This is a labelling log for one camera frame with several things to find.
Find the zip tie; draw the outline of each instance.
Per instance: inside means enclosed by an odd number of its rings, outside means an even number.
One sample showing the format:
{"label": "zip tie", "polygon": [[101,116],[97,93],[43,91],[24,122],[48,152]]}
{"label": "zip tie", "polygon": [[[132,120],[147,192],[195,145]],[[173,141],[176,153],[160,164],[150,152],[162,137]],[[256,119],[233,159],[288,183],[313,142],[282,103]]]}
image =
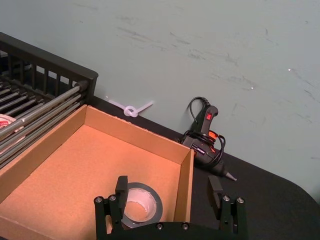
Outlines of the zip tie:
{"label": "zip tie", "polygon": [[142,107],[139,107],[138,109],[136,109],[134,106],[123,106],[116,101],[109,100],[108,102],[117,106],[118,108],[123,109],[123,113],[127,117],[133,117],[133,118],[136,118],[140,112],[142,112],[143,110],[147,109],[148,107],[154,104],[154,101],[150,101],[147,104],[143,105]]}

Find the black power cord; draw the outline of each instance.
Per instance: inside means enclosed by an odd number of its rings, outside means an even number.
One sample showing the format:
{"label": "black power cord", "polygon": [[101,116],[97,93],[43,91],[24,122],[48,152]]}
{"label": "black power cord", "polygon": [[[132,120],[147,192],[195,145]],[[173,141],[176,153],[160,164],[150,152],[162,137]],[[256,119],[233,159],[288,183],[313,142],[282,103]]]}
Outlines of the black power cord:
{"label": "black power cord", "polygon": [[[193,98],[193,99],[190,101],[190,103],[189,103],[189,105],[188,105],[189,110],[190,110],[190,113],[191,113],[194,121],[195,121],[197,124],[199,124],[199,122],[198,122],[197,119],[195,118],[194,113],[193,113],[193,111],[192,111],[192,104],[193,104],[193,102],[194,102],[195,100],[201,100],[201,102],[202,102],[202,104],[203,104],[201,111],[202,111],[205,107],[210,106],[211,104],[209,103],[209,101],[208,101],[205,97],[201,97],[201,96],[197,96],[197,97]],[[212,130],[209,130],[209,132],[213,133],[213,134],[216,136],[216,138],[218,138],[218,140],[219,140],[219,142],[220,142],[220,145],[221,145],[221,148],[220,148],[220,150],[219,150],[219,153],[218,153],[210,162],[208,162],[208,163],[203,164],[202,166],[200,166],[200,167],[202,167],[202,168],[214,167],[215,165],[217,165],[217,164],[221,161],[221,159],[222,159],[222,156],[223,156],[224,150],[225,150],[225,145],[226,145],[226,139],[225,139],[224,136],[219,135],[219,134],[217,134],[216,132],[214,132],[214,131],[212,131]],[[194,131],[194,130],[187,130],[187,131],[183,134],[183,139],[185,139],[186,136],[189,136],[189,137],[191,137],[191,138],[193,138],[193,139],[198,139],[199,141],[204,142],[205,144],[209,145],[212,150],[215,149],[214,144],[215,144],[215,142],[216,142],[216,139],[213,138],[213,137],[211,137],[211,136],[209,136],[209,135],[207,135],[207,134],[205,134],[205,133],[203,133],[203,132],[197,132],[197,131]]]}
{"label": "black power cord", "polygon": [[202,97],[202,96],[196,96],[194,99],[192,99],[192,100],[190,101],[190,103],[189,103],[189,110],[190,110],[190,113],[191,113],[194,121],[196,122],[196,124],[198,124],[198,121],[197,121],[197,119],[195,118],[195,115],[194,115],[194,113],[193,113],[193,111],[192,111],[192,104],[193,104],[194,101],[197,100],[197,99],[201,100],[201,102],[203,103],[201,111],[202,111],[205,107],[210,106],[209,101],[208,101],[205,97]]}

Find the black table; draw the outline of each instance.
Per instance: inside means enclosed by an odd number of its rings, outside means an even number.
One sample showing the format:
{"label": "black table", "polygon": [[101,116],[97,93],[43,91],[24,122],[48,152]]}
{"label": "black table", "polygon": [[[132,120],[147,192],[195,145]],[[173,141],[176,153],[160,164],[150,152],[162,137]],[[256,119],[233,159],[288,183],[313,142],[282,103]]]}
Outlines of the black table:
{"label": "black table", "polygon": [[[171,140],[182,135],[141,116],[126,117],[123,110],[94,97],[91,105]],[[238,181],[221,178],[223,190],[246,203],[249,237],[252,240],[320,240],[320,206],[301,187],[239,158],[225,154],[227,169]],[[218,228],[207,197],[210,174],[194,168],[191,222]]]}

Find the black bracket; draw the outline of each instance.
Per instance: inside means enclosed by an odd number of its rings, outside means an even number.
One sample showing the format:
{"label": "black bracket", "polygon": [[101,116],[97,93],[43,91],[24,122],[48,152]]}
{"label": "black bracket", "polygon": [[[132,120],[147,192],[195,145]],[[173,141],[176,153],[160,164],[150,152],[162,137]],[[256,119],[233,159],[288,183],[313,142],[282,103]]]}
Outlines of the black bracket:
{"label": "black bracket", "polygon": [[215,217],[220,220],[220,230],[248,239],[246,204],[242,197],[232,199],[223,193],[217,176],[208,177],[208,197]]}
{"label": "black bracket", "polygon": [[97,196],[94,199],[95,231],[97,240],[107,239],[106,216],[110,215],[112,232],[123,231],[121,220],[124,216],[128,198],[128,176],[119,176],[115,187],[115,194],[108,198]]}

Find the cardboard box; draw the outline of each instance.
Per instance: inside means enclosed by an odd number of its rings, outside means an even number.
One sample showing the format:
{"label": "cardboard box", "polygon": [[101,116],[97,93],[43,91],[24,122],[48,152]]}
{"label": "cardboard box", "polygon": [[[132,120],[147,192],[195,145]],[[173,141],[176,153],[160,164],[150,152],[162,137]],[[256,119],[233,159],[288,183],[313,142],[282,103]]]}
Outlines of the cardboard box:
{"label": "cardboard box", "polygon": [[162,222],[189,222],[193,155],[84,105],[0,170],[0,236],[95,240],[94,198],[114,194],[121,175],[159,194]]}

